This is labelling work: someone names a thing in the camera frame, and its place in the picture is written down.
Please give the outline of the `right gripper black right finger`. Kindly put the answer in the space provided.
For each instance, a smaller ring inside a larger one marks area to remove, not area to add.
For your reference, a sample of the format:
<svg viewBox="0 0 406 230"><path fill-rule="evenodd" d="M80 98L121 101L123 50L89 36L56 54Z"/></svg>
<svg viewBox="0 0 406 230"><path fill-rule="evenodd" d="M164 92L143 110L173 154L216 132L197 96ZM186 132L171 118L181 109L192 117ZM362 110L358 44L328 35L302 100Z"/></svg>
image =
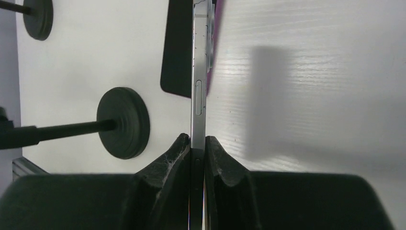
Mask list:
<svg viewBox="0 0 406 230"><path fill-rule="evenodd" d="M348 174L251 171L205 139L208 230L392 230L375 190Z"/></svg>

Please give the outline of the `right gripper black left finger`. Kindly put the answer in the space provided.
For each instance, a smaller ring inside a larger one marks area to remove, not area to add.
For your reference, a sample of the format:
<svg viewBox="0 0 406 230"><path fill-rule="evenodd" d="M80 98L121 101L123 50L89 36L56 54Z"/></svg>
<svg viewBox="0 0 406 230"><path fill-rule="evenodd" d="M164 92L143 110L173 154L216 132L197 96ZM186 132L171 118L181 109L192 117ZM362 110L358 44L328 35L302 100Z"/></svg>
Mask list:
<svg viewBox="0 0 406 230"><path fill-rule="evenodd" d="M190 141L134 174L34 174L0 199L3 230L186 230Z"/></svg>

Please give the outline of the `black smartphone white edge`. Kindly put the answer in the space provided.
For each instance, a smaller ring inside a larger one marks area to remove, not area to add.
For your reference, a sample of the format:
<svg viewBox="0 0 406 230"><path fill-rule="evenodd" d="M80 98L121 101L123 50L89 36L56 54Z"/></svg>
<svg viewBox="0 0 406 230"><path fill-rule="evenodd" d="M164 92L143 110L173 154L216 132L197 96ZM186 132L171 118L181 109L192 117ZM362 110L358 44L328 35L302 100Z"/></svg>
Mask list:
<svg viewBox="0 0 406 230"><path fill-rule="evenodd" d="M189 228L202 229L207 75L213 66L215 4L195 0L192 5L192 95Z"/></svg>

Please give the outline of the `purple-edged black smartphone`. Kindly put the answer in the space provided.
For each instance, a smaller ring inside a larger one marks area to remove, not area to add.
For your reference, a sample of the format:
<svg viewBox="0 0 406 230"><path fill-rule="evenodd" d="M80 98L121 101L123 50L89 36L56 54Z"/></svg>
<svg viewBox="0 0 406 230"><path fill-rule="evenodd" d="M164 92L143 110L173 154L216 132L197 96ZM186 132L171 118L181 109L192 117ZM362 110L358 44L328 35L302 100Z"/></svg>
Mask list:
<svg viewBox="0 0 406 230"><path fill-rule="evenodd" d="M160 76L163 91L191 98L192 1L170 0Z"/></svg>

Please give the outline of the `black round-base phone stand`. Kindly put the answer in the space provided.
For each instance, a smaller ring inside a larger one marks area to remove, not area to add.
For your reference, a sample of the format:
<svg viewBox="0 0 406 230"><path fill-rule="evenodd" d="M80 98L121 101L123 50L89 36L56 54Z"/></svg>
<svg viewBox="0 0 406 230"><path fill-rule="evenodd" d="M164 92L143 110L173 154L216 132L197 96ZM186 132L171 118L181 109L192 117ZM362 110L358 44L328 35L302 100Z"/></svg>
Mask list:
<svg viewBox="0 0 406 230"><path fill-rule="evenodd" d="M24 0L23 5L1 0L0 8L23 14L25 29L33 39L45 41L49 37L54 17L52 0Z"/></svg>

